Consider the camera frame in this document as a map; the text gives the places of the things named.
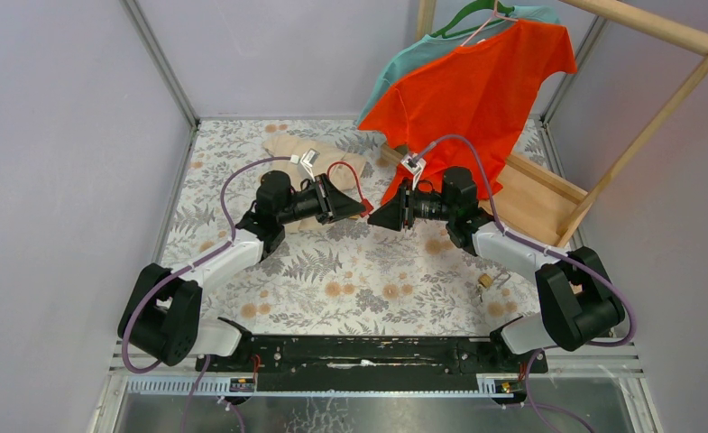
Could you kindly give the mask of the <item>red cable lock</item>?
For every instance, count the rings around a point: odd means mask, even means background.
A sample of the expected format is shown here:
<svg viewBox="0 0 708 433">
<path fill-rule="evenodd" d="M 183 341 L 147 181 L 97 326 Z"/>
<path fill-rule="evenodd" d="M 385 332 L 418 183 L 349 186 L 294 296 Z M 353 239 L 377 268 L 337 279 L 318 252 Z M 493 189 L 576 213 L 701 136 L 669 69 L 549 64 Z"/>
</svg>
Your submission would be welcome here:
<svg viewBox="0 0 708 433">
<path fill-rule="evenodd" d="M 326 169 L 326 175 L 336 188 L 342 191 L 354 190 L 356 193 L 355 198 L 363 206 L 363 211 L 358 216 L 360 218 L 369 216 L 373 211 L 373 206 L 363 193 L 360 170 L 356 165 L 349 161 L 334 161 Z"/>
</svg>

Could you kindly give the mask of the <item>brass padlock with keys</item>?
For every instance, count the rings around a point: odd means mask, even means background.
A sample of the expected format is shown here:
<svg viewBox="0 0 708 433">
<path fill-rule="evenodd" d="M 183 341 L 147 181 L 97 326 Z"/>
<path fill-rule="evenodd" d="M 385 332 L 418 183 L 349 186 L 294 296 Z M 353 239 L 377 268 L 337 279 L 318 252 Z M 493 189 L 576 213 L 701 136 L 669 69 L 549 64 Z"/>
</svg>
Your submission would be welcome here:
<svg viewBox="0 0 708 433">
<path fill-rule="evenodd" d="M 483 273 L 477 279 L 476 295 L 477 295 L 478 300 L 480 302 L 483 302 L 484 296 L 489 290 L 501 287 L 509 279 L 510 279 L 510 275 L 508 273 L 500 274 L 500 275 L 497 275 L 496 277 L 492 277 L 488 273 Z"/>
</svg>

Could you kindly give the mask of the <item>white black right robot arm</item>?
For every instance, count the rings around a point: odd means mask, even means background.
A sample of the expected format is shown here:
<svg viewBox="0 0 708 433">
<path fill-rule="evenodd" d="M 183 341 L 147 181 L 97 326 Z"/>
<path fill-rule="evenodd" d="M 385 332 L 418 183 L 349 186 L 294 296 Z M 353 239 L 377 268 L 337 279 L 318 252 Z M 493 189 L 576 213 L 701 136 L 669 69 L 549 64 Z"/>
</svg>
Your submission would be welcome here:
<svg viewBox="0 0 708 433">
<path fill-rule="evenodd" d="M 492 332 L 490 363 L 509 372 L 524 354 L 557 346 L 574 351 L 607 333 L 626 318 L 619 297 L 597 253 L 550 248 L 504 227 L 480 207 L 477 185 L 466 168 L 452 167 L 438 192 L 404 180 L 396 195 L 367 218 L 372 226 L 409 229 L 418 219 L 443 221 L 452 243 L 472 256 L 502 264 L 537 289 L 539 312 Z"/>
</svg>

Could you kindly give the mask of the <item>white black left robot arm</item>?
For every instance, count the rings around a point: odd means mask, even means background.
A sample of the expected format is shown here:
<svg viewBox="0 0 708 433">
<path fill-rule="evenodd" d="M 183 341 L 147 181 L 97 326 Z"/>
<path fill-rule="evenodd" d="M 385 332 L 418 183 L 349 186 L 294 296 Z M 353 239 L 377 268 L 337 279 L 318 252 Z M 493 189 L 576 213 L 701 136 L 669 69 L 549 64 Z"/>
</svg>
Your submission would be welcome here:
<svg viewBox="0 0 708 433">
<path fill-rule="evenodd" d="M 151 263 L 140 271 L 117 329 L 125 367 L 143 373 L 130 360 L 129 349 L 135 347 L 155 365 L 174 366 L 189 355 L 215 355 L 228 370 L 243 369 L 252 350 L 243 341 L 246 332 L 228 319 L 202 319 L 207 293 L 273 254 L 285 239 L 286 224 L 307 218 L 330 224 L 363 217 L 370 209 L 336 188 L 326 174 L 294 189 L 286 172 L 265 173 L 253 206 L 234 227 L 233 239 L 177 270 Z"/>
</svg>

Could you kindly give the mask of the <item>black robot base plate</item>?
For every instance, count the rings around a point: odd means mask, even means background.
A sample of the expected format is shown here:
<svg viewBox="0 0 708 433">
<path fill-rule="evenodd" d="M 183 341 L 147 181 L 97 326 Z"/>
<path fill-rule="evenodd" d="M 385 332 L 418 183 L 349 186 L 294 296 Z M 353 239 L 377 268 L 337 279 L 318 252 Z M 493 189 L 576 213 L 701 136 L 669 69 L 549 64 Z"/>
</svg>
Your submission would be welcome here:
<svg viewBox="0 0 708 433">
<path fill-rule="evenodd" d="M 197 371 L 246 373 L 375 371 L 419 377 L 500 374 L 518 380 L 547 373 L 544 355 L 514 355 L 497 338 L 477 336 L 303 336 L 254 334 L 245 328 L 230 355 L 198 360 Z"/>
</svg>

